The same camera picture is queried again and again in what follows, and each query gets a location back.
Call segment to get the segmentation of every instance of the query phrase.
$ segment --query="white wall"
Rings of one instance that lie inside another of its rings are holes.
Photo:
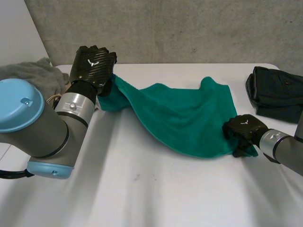
[[[23,0],[0,0],[0,66],[48,57]]]

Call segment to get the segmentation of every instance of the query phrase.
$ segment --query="gray cloth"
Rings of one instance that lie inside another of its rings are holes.
[[[34,85],[45,99],[62,94],[69,83],[69,75],[50,65],[48,58],[37,62],[23,62],[0,67],[0,80],[24,79]]]

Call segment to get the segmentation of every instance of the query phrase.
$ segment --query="white table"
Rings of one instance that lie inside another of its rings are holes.
[[[137,88],[228,84],[238,114],[254,114],[245,81],[269,64],[128,64],[115,73]],[[69,72],[71,66],[60,66]],[[293,135],[295,125],[259,117]],[[0,180],[1,227],[301,227],[303,177],[257,158],[187,157],[159,143],[131,109],[95,112],[72,176]],[[0,169],[26,167],[11,147]]]

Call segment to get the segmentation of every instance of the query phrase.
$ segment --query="green cloth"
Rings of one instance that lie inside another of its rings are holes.
[[[112,91],[99,97],[104,111],[132,107],[145,128],[159,141],[182,154],[214,158],[232,154],[238,141],[226,140],[222,125],[237,115],[227,85],[210,77],[199,89],[176,89],[154,84],[138,90],[112,75]],[[254,147],[245,156],[257,156]]]

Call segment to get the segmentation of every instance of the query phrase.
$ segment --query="gray wall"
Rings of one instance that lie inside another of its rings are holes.
[[[303,0],[25,0],[54,65],[81,45],[119,63],[272,63],[303,75]]]

